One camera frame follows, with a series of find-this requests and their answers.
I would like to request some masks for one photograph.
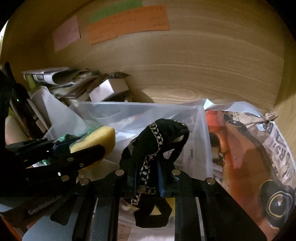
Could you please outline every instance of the orange sticky note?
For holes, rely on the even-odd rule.
[[[144,31],[169,30],[165,5],[139,7],[108,16],[87,27],[90,44],[119,35]]]

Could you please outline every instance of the plastic container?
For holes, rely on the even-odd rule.
[[[177,161],[176,168],[193,178],[204,180],[213,175],[210,138],[202,106],[167,105],[128,102],[77,102],[70,106],[87,124],[112,126],[116,146],[107,160],[119,163],[128,143],[157,119],[174,119],[185,123],[190,135]]]
[[[181,121],[188,126],[190,134],[181,155],[175,162],[175,167],[196,179],[204,180],[213,176],[210,137],[203,106],[77,102],[72,104],[70,109],[78,115],[77,118],[84,121],[86,129],[99,125],[112,126],[115,129],[116,145],[105,159],[117,164],[120,162],[123,149],[149,124],[160,118]],[[73,123],[75,122],[78,123],[75,119],[68,119],[64,120],[63,126],[53,125],[46,136],[50,139],[57,139],[67,133],[78,134],[73,130]],[[123,229],[131,228],[128,241],[137,241],[140,237],[145,237],[144,240],[174,240],[174,216],[170,217],[169,223],[165,227],[141,229],[136,226],[134,211],[135,209],[126,206],[123,199],[121,200],[118,224],[123,225],[121,226]]]

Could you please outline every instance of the white box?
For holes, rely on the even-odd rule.
[[[123,93],[128,90],[124,79],[107,79],[92,92],[89,97],[92,102],[104,101],[107,98]]]

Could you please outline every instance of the wooden panel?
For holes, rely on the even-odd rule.
[[[26,0],[7,24],[0,64],[10,62],[16,80],[26,87],[21,71],[49,67],[44,37],[88,0]]]
[[[270,110],[284,64],[282,21],[265,1],[151,1],[166,4],[170,31],[143,32],[89,45],[86,27],[99,7],[79,9],[81,39],[54,53],[45,41],[51,66],[89,67],[131,74],[135,101],[184,103],[200,98],[245,100]]]
[[[276,123],[285,137],[292,155],[296,157],[296,42],[288,29],[284,29],[283,33],[285,35],[285,64],[275,105],[279,116]]]

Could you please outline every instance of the orange object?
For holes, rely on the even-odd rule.
[[[226,122],[222,111],[207,111],[206,118],[209,132],[218,137],[224,155],[222,186],[256,222],[268,241],[272,240],[278,229],[270,227],[259,203],[260,187],[271,179],[266,164],[269,157],[259,152],[246,128],[244,133],[239,131],[240,127]]]
[[[165,5],[139,7],[103,18],[87,27],[90,44],[119,35],[144,31],[169,30]]]
[[[2,220],[5,223],[5,225],[8,227],[9,231],[15,236],[15,238],[18,241],[22,241],[22,237],[18,234],[18,232],[8,222],[6,222],[3,218],[2,218]]]

